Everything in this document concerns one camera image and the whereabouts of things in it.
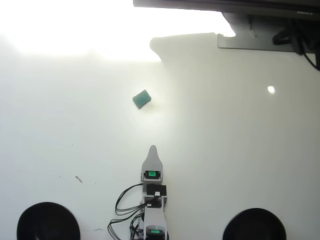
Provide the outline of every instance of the black cable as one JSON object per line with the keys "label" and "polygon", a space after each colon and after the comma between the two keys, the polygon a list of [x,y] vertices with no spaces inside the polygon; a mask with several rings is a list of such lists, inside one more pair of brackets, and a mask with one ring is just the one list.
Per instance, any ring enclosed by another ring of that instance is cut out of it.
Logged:
{"label": "black cable", "polygon": [[311,61],[311,59],[307,56],[307,54],[306,54],[305,52],[303,53],[303,55],[305,56],[305,58],[308,60],[308,62],[309,62],[315,69],[317,69],[317,70],[320,71],[320,66],[315,65],[315,64]]}
{"label": "black cable", "polygon": [[[116,203],[115,203],[115,206],[114,206],[114,211],[115,211],[115,214],[118,215],[118,216],[124,216],[124,215],[129,215],[128,217],[125,217],[125,218],[121,218],[121,219],[112,219],[108,226],[107,226],[107,230],[110,234],[110,236],[114,239],[114,240],[121,240],[116,232],[114,231],[112,225],[113,224],[118,224],[118,223],[122,223],[130,218],[132,218],[136,213],[138,213],[139,211],[141,211],[146,205],[147,203],[143,203],[143,204],[140,204],[140,205],[137,205],[137,206],[133,206],[133,207],[128,207],[128,208],[118,208],[118,205],[121,201],[121,199],[124,197],[124,195],[131,189],[133,189],[134,187],[137,187],[137,186],[142,186],[143,183],[139,183],[139,184],[136,184],[136,185],[133,185],[129,188],[127,188],[126,190],[124,190],[120,196],[118,197]],[[156,201],[159,197],[156,196],[154,197],[151,201]],[[145,218],[145,214],[144,213],[139,213],[137,214],[136,216],[133,217],[132,221],[130,222],[130,226],[129,226],[129,229],[130,229],[130,240],[138,240],[138,239],[135,239],[135,236],[139,236],[139,233],[143,233],[143,229],[138,229],[139,227],[139,224],[137,224],[136,226],[134,226],[135,224],[135,221],[138,220],[139,218],[141,218],[143,221],[144,221],[144,218]]]}
{"label": "black cable", "polygon": [[112,228],[112,224],[118,224],[118,223],[122,223],[128,219],[130,219],[131,217],[133,217],[137,212],[139,212],[143,207],[140,207],[138,208],[133,214],[131,214],[130,216],[126,217],[126,218],[122,218],[122,219],[112,219],[108,226],[107,226],[107,230],[109,232],[109,234],[111,235],[111,237],[114,239],[114,240],[121,240],[117,234],[115,233],[115,231],[113,230]]}
{"label": "black cable", "polygon": [[118,208],[118,205],[121,201],[121,199],[124,197],[124,195],[131,189],[133,189],[134,187],[137,187],[137,186],[142,186],[143,183],[139,183],[139,184],[136,184],[136,185],[133,185],[129,188],[127,188],[126,190],[124,190],[120,196],[118,197],[118,200],[116,201],[115,203],[115,207],[114,207],[114,211],[115,211],[115,214],[118,215],[118,216],[124,216],[124,215],[127,215],[127,214],[130,214],[130,213],[133,213],[135,210],[137,210],[138,208],[142,207],[142,206],[145,206],[145,204],[140,204],[138,206],[133,206],[133,207],[129,207],[129,208],[124,208],[124,209],[120,209]]}

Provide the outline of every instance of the black monitor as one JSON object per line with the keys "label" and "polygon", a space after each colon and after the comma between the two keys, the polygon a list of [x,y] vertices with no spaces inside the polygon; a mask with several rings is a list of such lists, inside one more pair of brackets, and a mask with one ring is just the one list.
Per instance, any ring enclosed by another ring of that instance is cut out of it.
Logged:
{"label": "black monitor", "polygon": [[320,21],[320,0],[133,0],[133,5]]}

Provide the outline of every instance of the black suction cup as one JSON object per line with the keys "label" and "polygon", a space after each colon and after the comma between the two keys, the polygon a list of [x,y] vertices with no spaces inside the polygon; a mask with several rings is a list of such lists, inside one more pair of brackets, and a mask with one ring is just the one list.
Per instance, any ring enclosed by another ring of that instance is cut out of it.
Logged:
{"label": "black suction cup", "polygon": [[286,240],[282,222],[261,208],[251,208],[235,216],[223,233],[223,240]]}
{"label": "black suction cup", "polygon": [[42,202],[25,210],[18,221],[17,240],[80,240],[73,214],[64,206]]}

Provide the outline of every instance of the cable bundle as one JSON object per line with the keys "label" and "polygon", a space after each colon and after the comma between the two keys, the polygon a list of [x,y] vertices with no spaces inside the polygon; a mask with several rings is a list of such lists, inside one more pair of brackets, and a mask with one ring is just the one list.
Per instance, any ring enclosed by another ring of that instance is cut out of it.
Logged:
{"label": "cable bundle", "polygon": [[[114,207],[114,210],[115,210],[115,214],[118,215],[118,216],[125,216],[125,215],[129,215],[128,217],[125,217],[125,218],[122,218],[122,219],[112,219],[108,226],[107,226],[107,230],[109,232],[109,234],[111,235],[111,237],[114,239],[114,240],[121,240],[117,234],[115,233],[115,231],[113,230],[112,228],[112,225],[113,224],[118,224],[118,223],[122,223],[126,220],[129,220],[130,218],[132,218],[135,214],[137,214],[140,210],[142,210],[147,204],[144,203],[144,204],[140,204],[138,206],[133,206],[133,207],[129,207],[129,208],[124,208],[124,209],[120,209],[118,208],[118,205],[121,201],[121,199],[124,197],[124,195],[131,189],[133,189],[134,187],[137,187],[137,186],[142,186],[143,184],[140,183],[140,184],[136,184],[136,185],[133,185],[129,188],[127,188],[126,190],[124,190],[118,200],[116,201],[115,203],[115,207]],[[139,235],[139,233],[142,233],[143,230],[142,229],[138,229],[138,226],[139,224],[137,224],[136,226],[134,226],[135,224],[135,221],[138,220],[139,218],[142,218],[142,220],[144,219],[144,213],[139,213],[137,214],[136,216],[134,216],[134,218],[132,219],[131,223],[130,223],[130,240],[138,240],[138,239],[135,239],[135,236],[136,235]]]}

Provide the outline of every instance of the green block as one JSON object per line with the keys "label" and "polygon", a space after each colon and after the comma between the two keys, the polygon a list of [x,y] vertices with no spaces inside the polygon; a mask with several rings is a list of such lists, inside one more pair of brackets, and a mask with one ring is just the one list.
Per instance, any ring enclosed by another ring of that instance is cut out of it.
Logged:
{"label": "green block", "polygon": [[151,96],[147,92],[147,90],[143,90],[138,95],[135,95],[132,100],[134,101],[135,105],[140,109],[143,105],[151,100]]}

